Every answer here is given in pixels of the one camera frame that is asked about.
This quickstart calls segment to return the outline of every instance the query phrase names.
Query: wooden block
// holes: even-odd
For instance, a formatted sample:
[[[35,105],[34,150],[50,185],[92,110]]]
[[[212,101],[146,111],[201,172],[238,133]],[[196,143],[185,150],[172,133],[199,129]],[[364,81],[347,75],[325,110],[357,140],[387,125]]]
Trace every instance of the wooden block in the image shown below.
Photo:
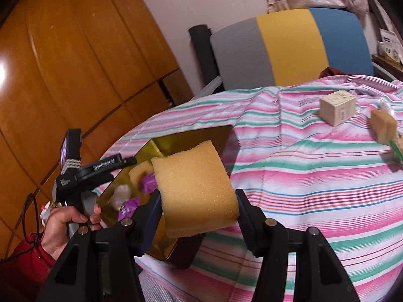
[[[383,110],[371,111],[370,126],[379,144],[389,145],[389,141],[397,137],[396,120]]]
[[[320,98],[319,117],[333,127],[355,115],[355,96],[339,90]]]

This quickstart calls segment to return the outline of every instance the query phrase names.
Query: purple object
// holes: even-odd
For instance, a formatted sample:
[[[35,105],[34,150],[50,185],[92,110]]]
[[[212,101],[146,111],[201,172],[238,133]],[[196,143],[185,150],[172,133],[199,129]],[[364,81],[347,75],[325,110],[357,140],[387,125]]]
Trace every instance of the purple object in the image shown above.
[[[139,189],[145,194],[150,194],[158,188],[154,173],[146,175],[139,183]]]
[[[124,218],[130,218],[133,215],[134,210],[136,210],[140,205],[140,200],[141,198],[133,198],[124,202],[118,212],[118,221],[121,221]]]

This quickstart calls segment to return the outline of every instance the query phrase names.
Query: yellow sponge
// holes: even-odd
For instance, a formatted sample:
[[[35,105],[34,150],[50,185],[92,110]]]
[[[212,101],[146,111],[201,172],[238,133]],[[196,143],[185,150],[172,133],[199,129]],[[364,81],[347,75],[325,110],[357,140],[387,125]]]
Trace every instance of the yellow sponge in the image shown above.
[[[389,145],[389,141],[397,137],[397,122],[385,111],[372,110],[370,126],[379,144]]]
[[[169,237],[211,232],[237,222],[237,198],[211,141],[153,158],[152,164]]]

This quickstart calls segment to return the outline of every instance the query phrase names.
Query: striped tablecloth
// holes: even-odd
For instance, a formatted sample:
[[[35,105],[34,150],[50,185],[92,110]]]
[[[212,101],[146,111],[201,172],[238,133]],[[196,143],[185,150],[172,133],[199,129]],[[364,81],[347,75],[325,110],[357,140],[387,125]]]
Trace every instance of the striped tablecloth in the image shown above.
[[[357,97],[357,114],[333,128],[318,117],[319,98],[337,90]],[[361,301],[380,301],[403,260],[403,168],[374,141],[367,117],[383,99],[403,126],[403,83],[358,75],[292,87],[234,90],[153,116],[106,153],[134,155],[150,138],[233,125],[241,149],[230,177],[266,217],[284,226],[320,228]],[[138,263],[185,301],[250,301],[261,259],[246,249],[238,225],[207,233],[187,270],[145,255]],[[285,301],[292,301],[290,254]]]

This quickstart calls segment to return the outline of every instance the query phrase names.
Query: white wall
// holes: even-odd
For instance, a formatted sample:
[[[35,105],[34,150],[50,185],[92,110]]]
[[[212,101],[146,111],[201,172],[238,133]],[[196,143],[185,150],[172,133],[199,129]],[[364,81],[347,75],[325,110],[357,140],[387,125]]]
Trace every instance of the white wall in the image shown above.
[[[375,14],[366,14],[362,23],[365,38],[371,54],[378,54],[378,41],[381,41],[379,23]]]
[[[267,13],[266,0],[144,0],[174,53],[193,93],[203,88],[188,29],[206,24],[216,32],[238,21]],[[364,33],[376,53],[379,30],[374,15],[365,18]]]

